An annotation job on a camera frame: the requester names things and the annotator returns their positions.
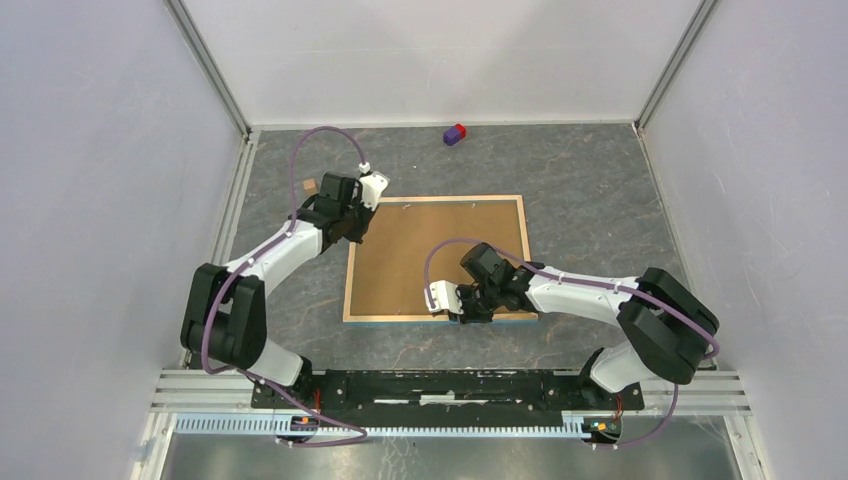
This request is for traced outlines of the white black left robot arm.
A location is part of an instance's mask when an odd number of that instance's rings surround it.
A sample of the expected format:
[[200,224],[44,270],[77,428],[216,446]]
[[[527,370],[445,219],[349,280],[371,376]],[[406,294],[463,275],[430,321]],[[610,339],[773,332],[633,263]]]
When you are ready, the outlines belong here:
[[182,346],[276,383],[290,407],[306,405],[314,394],[309,363],[269,338],[266,298],[339,240],[362,242],[389,183],[376,171],[358,177],[328,172],[275,236],[225,265],[201,265],[190,287]]

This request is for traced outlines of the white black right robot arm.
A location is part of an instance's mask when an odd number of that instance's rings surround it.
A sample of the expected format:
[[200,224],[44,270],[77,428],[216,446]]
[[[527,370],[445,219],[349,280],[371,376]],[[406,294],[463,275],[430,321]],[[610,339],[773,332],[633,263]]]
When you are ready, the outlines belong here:
[[574,274],[527,262],[477,242],[463,256],[469,284],[428,281],[425,304],[453,322],[486,323],[499,309],[564,313],[619,328],[625,340],[584,366],[580,400],[602,408],[627,386],[660,378],[688,385],[702,361],[719,351],[716,316],[674,276],[648,268],[635,277]]

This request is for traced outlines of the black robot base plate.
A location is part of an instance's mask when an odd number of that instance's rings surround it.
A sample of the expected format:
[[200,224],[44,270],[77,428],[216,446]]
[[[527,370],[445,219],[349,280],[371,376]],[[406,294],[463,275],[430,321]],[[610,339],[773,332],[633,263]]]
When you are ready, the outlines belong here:
[[359,427],[554,427],[565,412],[645,407],[641,386],[609,393],[565,370],[326,370],[288,393]]

